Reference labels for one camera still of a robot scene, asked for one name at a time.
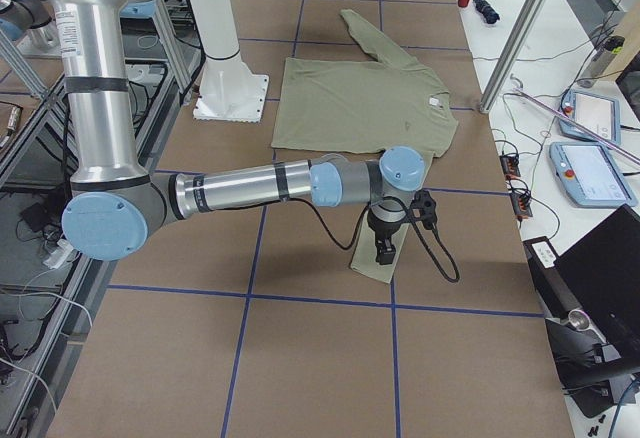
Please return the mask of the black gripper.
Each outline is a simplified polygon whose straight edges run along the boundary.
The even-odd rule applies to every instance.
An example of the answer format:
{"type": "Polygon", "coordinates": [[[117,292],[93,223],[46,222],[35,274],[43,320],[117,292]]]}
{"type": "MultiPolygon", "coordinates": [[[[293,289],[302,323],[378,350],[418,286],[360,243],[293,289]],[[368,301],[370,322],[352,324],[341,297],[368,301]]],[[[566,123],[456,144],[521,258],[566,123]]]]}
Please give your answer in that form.
{"type": "Polygon", "coordinates": [[[379,265],[391,265],[396,256],[396,247],[392,242],[393,235],[406,223],[405,219],[387,222],[377,217],[372,211],[367,214],[367,224],[374,232],[376,246],[375,261],[379,265]]]}

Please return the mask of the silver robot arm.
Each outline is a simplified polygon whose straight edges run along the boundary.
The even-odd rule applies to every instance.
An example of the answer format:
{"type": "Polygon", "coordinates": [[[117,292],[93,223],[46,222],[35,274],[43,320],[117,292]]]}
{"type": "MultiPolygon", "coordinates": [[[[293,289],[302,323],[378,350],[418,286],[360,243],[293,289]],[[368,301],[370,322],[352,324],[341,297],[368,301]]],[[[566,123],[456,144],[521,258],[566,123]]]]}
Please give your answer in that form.
{"type": "Polygon", "coordinates": [[[65,89],[78,149],[72,199],[62,215],[67,240],[101,261],[122,259],[162,226],[197,213],[287,201],[313,208],[362,204],[376,259],[390,264],[393,235],[414,223],[426,166],[398,146],[376,161],[341,156],[277,162],[219,174],[153,179],[139,163],[120,14],[131,0],[47,0],[56,13],[65,89]]]}

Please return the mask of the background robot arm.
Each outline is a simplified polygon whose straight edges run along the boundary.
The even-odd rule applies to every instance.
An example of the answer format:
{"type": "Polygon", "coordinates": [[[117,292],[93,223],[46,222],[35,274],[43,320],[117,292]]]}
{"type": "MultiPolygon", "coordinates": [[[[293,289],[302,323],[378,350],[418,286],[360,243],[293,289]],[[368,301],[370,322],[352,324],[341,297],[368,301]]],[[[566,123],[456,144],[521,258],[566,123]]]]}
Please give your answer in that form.
{"type": "Polygon", "coordinates": [[[81,56],[74,17],[58,23],[41,0],[1,0],[1,33],[31,58],[81,56]]]}

